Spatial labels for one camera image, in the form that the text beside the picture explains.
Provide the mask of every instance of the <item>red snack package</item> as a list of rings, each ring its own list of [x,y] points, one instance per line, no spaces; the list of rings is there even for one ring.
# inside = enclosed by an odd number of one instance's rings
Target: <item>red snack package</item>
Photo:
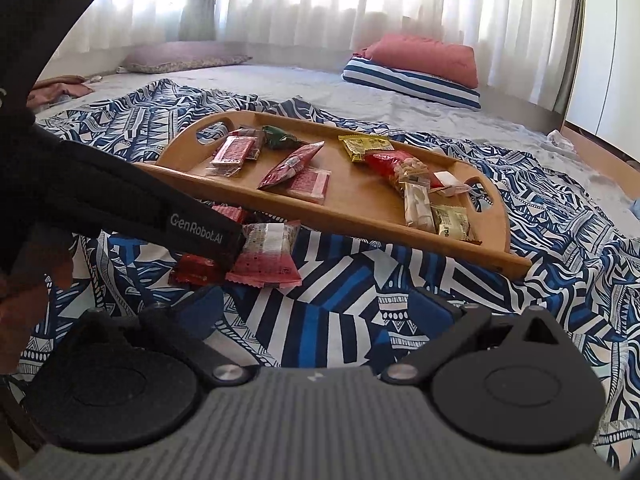
[[[247,211],[241,207],[232,207],[230,205],[214,205],[211,206],[217,212],[222,213],[227,218],[231,218],[234,222],[241,224],[247,216]]]
[[[324,140],[301,146],[267,173],[258,185],[258,189],[275,186],[276,184],[296,176],[308,166],[311,159],[314,158],[314,155],[319,152],[320,148],[323,146]]]
[[[316,204],[324,203],[331,171],[306,168],[292,180],[287,195]]]
[[[235,222],[242,223],[247,216],[247,211],[241,207],[215,205],[211,208]],[[184,254],[169,273],[169,281],[182,285],[211,285],[212,283],[223,283],[225,272],[213,260],[195,254]]]
[[[252,126],[240,126],[237,130],[229,132],[229,135],[240,137],[255,137],[254,145],[249,150],[249,153],[247,153],[246,159],[258,160],[258,157],[260,156],[260,150],[264,145],[265,135],[263,130],[258,130],[257,128],[254,128]]]
[[[184,254],[169,273],[169,280],[172,283],[211,285],[224,282],[225,273],[213,260],[195,254]]]
[[[364,160],[373,171],[389,180],[400,194],[404,194],[402,182],[428,185],[432,191],[444,187],[424,162],[402,150],[366,153]]]
[[[228,136],[207,168],[210,176],[232,176],[240,171],[255,137]]]
[[[243,230],[246,242],[226,279],[259,287],[302,285],[291,257],[300,222],[249,224]]]

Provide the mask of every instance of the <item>yellow snack package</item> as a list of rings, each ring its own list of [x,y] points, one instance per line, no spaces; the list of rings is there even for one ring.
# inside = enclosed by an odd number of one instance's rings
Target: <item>yellow snack package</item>
[[[341,135],[338,136],[338,139],[342,141],[344,149],[347,150],[352,162],[364,162],[364,155],[367,152],[395,149],[386,137],[372,135]]]
[[[447,238],[478,244],[469,225],[466,209],[450,205],[431,204],[436,233]]]

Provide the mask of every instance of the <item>white wall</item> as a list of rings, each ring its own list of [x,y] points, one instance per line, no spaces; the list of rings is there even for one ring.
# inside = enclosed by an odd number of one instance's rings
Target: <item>white wall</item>
[[[640,160],[640,0],[617,0],[609,90],[597,135]]]
[[[60,75],[89,76],[104,72],[115,72],[130,50],[131,47],[92,50],[84,54],[73,54],[52,59],[44,67],[38,79],[47,79]]]
[[[584,0],[574,88],[566,120],[596,134],[607,95],[616,35],[616,0]]]

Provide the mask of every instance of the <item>blue and white patterned bedsheet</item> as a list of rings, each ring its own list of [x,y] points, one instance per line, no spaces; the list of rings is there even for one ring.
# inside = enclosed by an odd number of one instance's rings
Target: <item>blue and white patterned bedsheet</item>
[[[427,340],[406,308],[414,286],[461,303],[483,303],[497,313],[520,313],[537,303],[556,316],[606,391],[607,411],[595,449],[612,466],[625,465],[636,454],[640,241],[622,237],[577,182],[542,168],[531,154],[343,119],[301,98],[275,103],[255,95],[178,86],[168,79],[40,123],[66,139],[142,161],[158,158],[188,124],[231,109],[388,134],[419,146],[439,146],[469,161],[496,183],[509,211],[511,249],[530,258],[532,267],[526,279],[511,282],[437,254],[302,229],[294,259],[303,285],[291,290],[225,285],[217,334],[265,366],[367,364],[379,372]],[[482,203],[478,193],[475,199]],[[75,283],[66,291],[48,283],[47,317],[23,355],[23,377],[37,371],[88,302],[113,316],[126,316],[153,301],[183,298],[187,293],[167,282],[176,257],[117,234],[78,237]]]

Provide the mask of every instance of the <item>white cabinet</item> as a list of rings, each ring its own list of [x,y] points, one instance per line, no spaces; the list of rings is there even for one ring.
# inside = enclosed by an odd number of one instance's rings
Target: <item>white cabinet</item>
[[[640,0],[584,0],[566,120],[640,160]]]
[[[580,54],[566,120],[595,134],[607,95],[616,36],[616,0],[584,0]]]
[[[616,0],[609,88],[598,137],[640,160],[640,0]]]

